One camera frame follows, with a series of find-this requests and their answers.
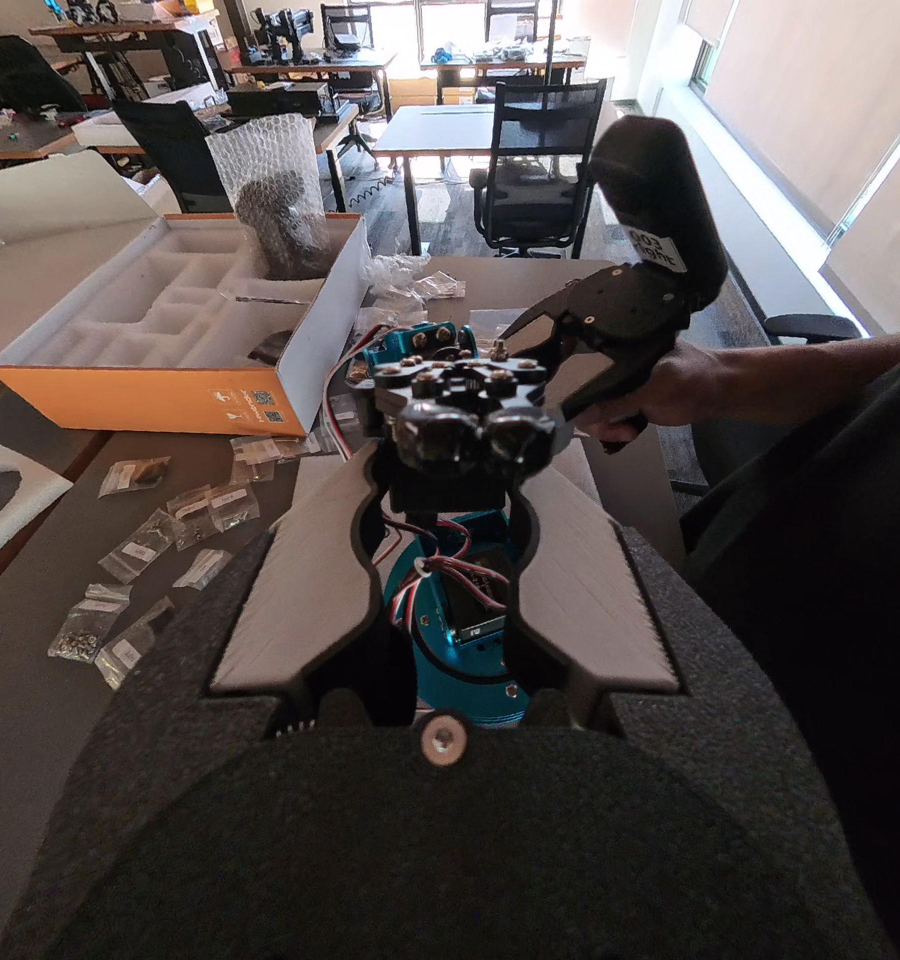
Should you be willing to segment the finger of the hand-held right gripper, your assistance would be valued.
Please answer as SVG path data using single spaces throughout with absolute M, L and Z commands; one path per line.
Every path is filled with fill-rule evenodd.
M 572 281 L 531 306 L 504 332 L 504 348 L 514 362 L 560 364 L 577 353 L 629 361 L 628 330 L 633 268 L 605 268 Z
M 537 361 L 548 379 L 537 420 L 563 425 L 592 405 L 631 394 L 664 353 L 663 330 L 616 322 L 540 322 Z

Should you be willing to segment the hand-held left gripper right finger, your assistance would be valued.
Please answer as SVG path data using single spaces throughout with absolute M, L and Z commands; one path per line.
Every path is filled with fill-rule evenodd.
M 619 527 L 552 466 L 513 493 L 507 670 L 528 694 L 671 695 L 680 679 Z

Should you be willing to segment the blue toy robot arm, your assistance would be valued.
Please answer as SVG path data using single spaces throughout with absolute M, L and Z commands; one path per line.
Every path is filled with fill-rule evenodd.
M 326 388 L 324 422 L 338 450 L 358 448 L 360 425 L 351 384 L 373 367 L 419 354 L 426 359 L 478 354 L 467 326 L 428 322 L 425 311 L 398 317 L 360 308 L 335 377 Z M 504 601 L 514 558 L 504 510 L 408 519 L 384 498 L 384 539 L 374 564 L 392 624 L 410 638 L 418 712 L 447 707 L 482 727 L 513 727 L 528 694 L 507 670 Z

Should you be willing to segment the person's right forearm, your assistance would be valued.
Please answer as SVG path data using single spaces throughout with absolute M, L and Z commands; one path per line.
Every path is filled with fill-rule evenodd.
M 713 415 L 799 426 L 848 402 L 900 363 L 900 333 L 720 353 Z

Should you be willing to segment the dark grey desk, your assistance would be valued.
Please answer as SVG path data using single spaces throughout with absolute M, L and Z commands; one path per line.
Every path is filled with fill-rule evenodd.
M 466 281 L 466 296 L 435 306 L 448 308 L 454 323 L 465 321 L 472 308 L 525 308 L 600 270 L 606 257 L 597 258 L 438 257 L 437 270 Z M 0 935 L 24 892 L 72 764 L 114 695 L 96 667 L 48 657 L 49 642 L 87 584 L 103 578 L 103 556 L 169 498 L 230 476 L 229 436 L 120 432 L 94 439 L 94 456 L 84 457 L 82 474 L 0 575 Z M 685 550 L 654 429 L 611 457 L 595 441 L 584 445 L 603 508 L 679 569 Z M 158 488 L 97 498 L 114 462 L 162 455 L 170 456 L 169 473 Z M 179 610 L 199 596 L 171 588 L 190 562 L 173 548 L 144 571 L 117 630 L 165 595 L 175 597 Z

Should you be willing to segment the cluttered wooden desk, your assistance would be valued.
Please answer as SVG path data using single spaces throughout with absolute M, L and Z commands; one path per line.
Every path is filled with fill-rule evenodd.
M 213 2 L 144 4 L 148 12 L 124 15 L 116 2 L 69 2 L 69 16 L 54 26 L 30 28 L 36 39 L 52 41 L 64 54 L 77 54 L 110 100 L 141 102 L 151 98 L 130 53 L 158 53 L 168 70 L 171 90 L 207 83 L 226 90 L 227 78 L 217 51 L 222 35 Z

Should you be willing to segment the person's right hand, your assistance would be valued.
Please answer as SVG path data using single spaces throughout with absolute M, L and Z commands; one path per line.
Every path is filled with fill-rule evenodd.
M 628 395 L 604 400 L 574 424 L 606 445 L 625 446 L 646 426 L 690 426 L 737 412 L 747 349 L 708 350 L 679 340 L 648 380 Z

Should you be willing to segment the white foam sheet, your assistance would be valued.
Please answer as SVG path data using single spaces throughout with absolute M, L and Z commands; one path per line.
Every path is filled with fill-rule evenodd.
M 269 524 L 267 531 L 275 532 L 285 515 L 293 508 L 297 508 L 315 497 L 315 492 L 340 470 L 344 469 L 348 461 L 339 454 L 313 456 L 298 461 L 299 469 L 293 492 L 290 508 L 279 515 Z M 561 453 L 550 464 L 550 469 L 560 473 L 569 483 L 577 487 L 583 494 L 601 507 L 600 495 L 593 477 L 591 467 L 586 457 L 582 438 L 573 438 Z

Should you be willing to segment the black mesh office chair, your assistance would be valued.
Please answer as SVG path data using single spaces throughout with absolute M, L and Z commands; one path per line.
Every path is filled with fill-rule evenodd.
M 476 230 L 497 257 L 579 257 L 606 86 L 497 82 L 489 165 L 469 175 Z

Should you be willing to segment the pile of small parts bags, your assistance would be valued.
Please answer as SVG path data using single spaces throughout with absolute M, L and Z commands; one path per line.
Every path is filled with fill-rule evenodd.
M 174 581 L 177 591 L 202 591 L 224 570 L 233 555 L 206 541 L 255 521 L 261 515 L 256 487 L 270 483 L 279 464 L 336 452 L 325 428 L 318 426 L 304 438 L 239 436 L 214 442 L 209 460 L 198 467 L 213 468 L 208 480 L 181 487 L 174 495 L 162 491 L 168 478 L 178 483 L 179 471 L 190 465 L 181 456 L 159 455 L 111 464 L 97 497 L 123 497 L 156 490 L 160 503 L 129 535 L 98 562 L 102 580 L 90 582 L 71 607 L 48 645 L 48 657 L 93 665 L 107 685 L 117 690 L 138 667 L 144 654 L 172 622 L 177 610 L 168 596 L 121 632 L 115 627 L 130 607 L 134 584 L 172 550 L 192 554 L 187 570 Z

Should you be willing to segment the small clear parts bag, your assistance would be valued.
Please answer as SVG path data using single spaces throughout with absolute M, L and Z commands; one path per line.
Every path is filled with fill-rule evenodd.
M 466 282 L 443 270 L 429 270 L 431 258 L 422 256 L 365 256 L 360 278 L 369 293 L 384 300 L 409 300 L 424 304 L 433 300 L 458 300 L 466 295 Z

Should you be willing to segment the beige roller blind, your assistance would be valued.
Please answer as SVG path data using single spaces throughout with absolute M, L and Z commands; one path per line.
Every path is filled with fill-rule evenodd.
M 900 1 L 738 2 L 705 101 L 900 327 Z

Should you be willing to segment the grey office table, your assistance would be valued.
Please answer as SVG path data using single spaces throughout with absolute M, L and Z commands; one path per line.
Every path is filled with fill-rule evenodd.
M 489 105 L 404 105 L 373 145 L 374 156 L 401 162 L 410 252 L 422 253 L 411 161 L 437 157 L 489 157 L 494 112 Z

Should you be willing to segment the bubble wrap bag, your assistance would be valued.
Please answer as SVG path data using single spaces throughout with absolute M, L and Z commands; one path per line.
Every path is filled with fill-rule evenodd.
M 259 242 L 273 281 L 323 279 L 334 262 L 310 120 L 247 120 L 206 143 L 241 225 Z

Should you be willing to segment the white parts box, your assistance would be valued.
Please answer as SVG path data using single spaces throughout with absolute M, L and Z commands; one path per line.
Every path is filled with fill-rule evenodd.
M 223 215 L 6 246 L 0 381 L 64 428 L 301 438 L 368 289 L 363 218 L 326 220 L 334 262 L 311 280 L 267 279 L 258 241 Z

